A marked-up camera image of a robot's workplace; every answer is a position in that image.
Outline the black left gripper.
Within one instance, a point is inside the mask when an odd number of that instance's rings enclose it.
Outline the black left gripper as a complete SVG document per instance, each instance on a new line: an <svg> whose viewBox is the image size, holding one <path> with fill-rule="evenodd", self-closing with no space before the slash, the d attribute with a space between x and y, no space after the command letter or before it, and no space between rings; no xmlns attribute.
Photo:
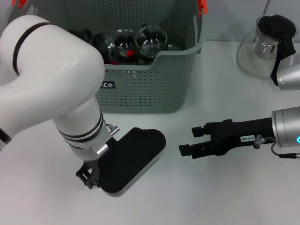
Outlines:
<svg viewBox="0 0 300 225"><path fill-rule="evenodd" d="M93 189L94 186L98 185L99 171L98 159L90 161L84 160L83 165L76 172L76 176L85 186L89 189Z"/></svg>

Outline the grey-green perforated storage bin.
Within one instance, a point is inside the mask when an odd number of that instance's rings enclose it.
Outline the grey-green perforated storage bin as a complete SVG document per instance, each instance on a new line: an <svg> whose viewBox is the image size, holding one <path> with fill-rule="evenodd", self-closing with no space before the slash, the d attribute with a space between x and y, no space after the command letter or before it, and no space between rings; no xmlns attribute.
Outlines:
<svg viewBox="0 0 300 225"><path fill-rule="evenodd" d="M204 42L207 0L9 0L4 24L38 15L64 29L93 34L156 25L167 51L151 64L106 65L97 100L107 113L170 113L183 103L195 57Z"/></svg>

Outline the glass teacup black sleeve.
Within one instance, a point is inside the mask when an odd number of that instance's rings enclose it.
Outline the glass teacup black sleeve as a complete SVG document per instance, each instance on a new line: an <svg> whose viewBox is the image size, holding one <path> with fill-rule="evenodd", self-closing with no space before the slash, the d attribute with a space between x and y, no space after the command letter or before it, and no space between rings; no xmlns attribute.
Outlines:
<svg viewBox="0 0 300 225"><path fill-rule="evenodd" d="M154 62L156 55L161 51L173 51L176 50L174 45L169 44L165 49L158 49L155 46L144 47L137 51L137 64L138 65L150 65Z"/></svg>
<svg viewBox="0 0 300 225"><path fill-rule="evenodd" d="M122 65L136 65L137 55L135 46L135 31L131 29L117 30L113 35L113 40L117 52L118 64ZM127 58L125 56L126 50L132 49L135 51L135 56Z"/></svg>
<svg viewBox="0 0 300 225"><path fill-rule="evenodd" d="M103 32L98 33L92 38L92 46L100 52L105 64L117 62L117 52L112 36Z"/></svg>
<svg viewBox="0 0 300 225"><path fill-rule="evenodd" d="M168 49L168 35L164 29L144 24L135 36L137 56L144 61L153 61L161 51Z"/></svg>

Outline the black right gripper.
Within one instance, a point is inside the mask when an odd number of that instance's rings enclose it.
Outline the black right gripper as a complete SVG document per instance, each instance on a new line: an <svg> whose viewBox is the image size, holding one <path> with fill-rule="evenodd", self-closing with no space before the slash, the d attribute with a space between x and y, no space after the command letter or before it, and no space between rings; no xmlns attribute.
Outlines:
<svg viewBox="0 0 300 225"><path fill-rule="evenodd" d="M258 135L273 137L271 118L234 122L231 119L222 122L206 123L203 127L193 127L194 138L210 135L210 141L192 145L180 145L183 157L192 159L211 155L222 156L229 150L254 144Z"/></svg>

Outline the black clay teapot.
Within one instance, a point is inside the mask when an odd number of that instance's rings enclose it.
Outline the black clay teapot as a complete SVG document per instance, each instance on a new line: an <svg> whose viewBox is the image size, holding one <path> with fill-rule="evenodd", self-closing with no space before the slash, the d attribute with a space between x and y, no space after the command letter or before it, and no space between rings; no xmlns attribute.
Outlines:
<svg viewBox="0 0 300 225"><path fill-rule="evenodd" d="M90 29L83 29L83 30L80 30L80 31L67 30L67 32L73 34L74 36L80 38L81 40L87 42L88 44L91 44L92 32L91 32Z"/></svg>

